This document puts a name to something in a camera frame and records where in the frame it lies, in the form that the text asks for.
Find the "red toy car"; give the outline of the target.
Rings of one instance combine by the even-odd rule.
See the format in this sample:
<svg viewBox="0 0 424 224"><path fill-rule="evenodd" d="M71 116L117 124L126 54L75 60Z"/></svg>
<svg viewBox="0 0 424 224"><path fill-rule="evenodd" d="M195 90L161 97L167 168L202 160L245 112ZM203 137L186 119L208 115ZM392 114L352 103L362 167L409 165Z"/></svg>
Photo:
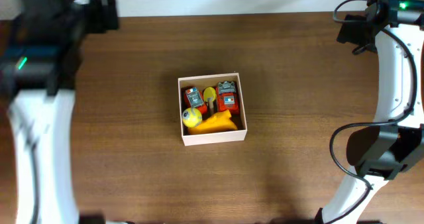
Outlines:
<svg viewBox="0 0 424 224"><path fill-rule="evenodd" d="M202 92L196 87L191 87L184 91L184 101L188 107L198 109L202 115L206 114L207 106L203 100Z"/></svg>

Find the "yellow grey toy ball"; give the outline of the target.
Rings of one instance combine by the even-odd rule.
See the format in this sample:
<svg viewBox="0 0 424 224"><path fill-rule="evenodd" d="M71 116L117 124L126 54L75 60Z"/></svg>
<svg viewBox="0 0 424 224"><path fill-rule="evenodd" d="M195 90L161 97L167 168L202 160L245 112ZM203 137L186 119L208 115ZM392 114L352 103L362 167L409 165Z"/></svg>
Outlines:
<svg viewBox="0 0 424 224"><path fill-rule="evenodd" d="M194 128L198 126L202 121L202 114L196 108L187 108L182 113L182 123L188 128Z"/></svg>

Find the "yellow wooden rattle drum toy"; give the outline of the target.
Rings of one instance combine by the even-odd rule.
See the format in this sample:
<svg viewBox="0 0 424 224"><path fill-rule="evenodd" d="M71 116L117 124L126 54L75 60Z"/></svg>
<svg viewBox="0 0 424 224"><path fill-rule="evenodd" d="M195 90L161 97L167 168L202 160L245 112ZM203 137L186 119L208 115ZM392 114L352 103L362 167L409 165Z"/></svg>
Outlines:
<svg viewBox="0 0 424 224"><path fill-rule="evenodd" d="M210 115L215 113L214 102L217 98L216 91L213 87L206 87L203 91L203 99L207 103Z"/></svg>

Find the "red toy fire truck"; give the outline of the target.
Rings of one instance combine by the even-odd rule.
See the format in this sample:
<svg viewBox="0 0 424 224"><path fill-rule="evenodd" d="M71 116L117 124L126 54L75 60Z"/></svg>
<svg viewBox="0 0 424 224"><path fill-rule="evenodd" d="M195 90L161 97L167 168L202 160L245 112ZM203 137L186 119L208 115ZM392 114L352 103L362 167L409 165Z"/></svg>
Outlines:
<svg viewBox="0 0 424 224"><path fill-rule="evenodd" d="M216 87L218 112L228 110L232 115L240 114L236 84L233 81L219 82Z"/></svg>

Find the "orange toy fish figure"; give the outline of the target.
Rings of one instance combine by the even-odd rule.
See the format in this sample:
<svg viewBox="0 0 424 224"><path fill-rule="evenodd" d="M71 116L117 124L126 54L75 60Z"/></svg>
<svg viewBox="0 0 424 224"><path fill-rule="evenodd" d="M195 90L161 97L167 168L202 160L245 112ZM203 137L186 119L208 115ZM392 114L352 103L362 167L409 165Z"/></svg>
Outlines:
<svg viewBox="0 0 424 224"><path fill-rule="evenodd" d="M202 121L196 127L189 128L190 135L204 135L209 133L220 133L226 131L237 131L238 127L231 120L232 115L229 110L217 112L210 118Z"/></svg>

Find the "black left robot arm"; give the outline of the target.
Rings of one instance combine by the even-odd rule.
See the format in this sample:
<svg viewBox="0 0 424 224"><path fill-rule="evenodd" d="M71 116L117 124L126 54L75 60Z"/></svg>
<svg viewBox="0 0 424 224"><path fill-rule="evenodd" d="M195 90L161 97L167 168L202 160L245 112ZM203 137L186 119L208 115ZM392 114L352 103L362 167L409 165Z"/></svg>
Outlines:
<svg viewBox="0 0 424 224"><path fill-rule="evenodd" d="M70 155L76 75L89 34L119 27L116 0L21 0L7 22L1 95L14 141L17 223L105 223L77 207Z"/></svg>

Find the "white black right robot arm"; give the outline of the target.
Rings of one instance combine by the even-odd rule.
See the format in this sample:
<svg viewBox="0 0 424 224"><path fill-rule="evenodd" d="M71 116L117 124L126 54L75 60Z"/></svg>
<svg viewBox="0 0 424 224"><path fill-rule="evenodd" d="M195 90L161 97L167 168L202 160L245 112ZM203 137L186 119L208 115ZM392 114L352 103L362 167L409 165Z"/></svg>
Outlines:
<svg viewBox="0 0 424 224"><path fill-rule="evenodd" d="M376 114L348 125L345 177L316 223L358 223L376 193L423 158L423 2L365 1L363 15L341 19L337 40L378 55Z"/></svg>

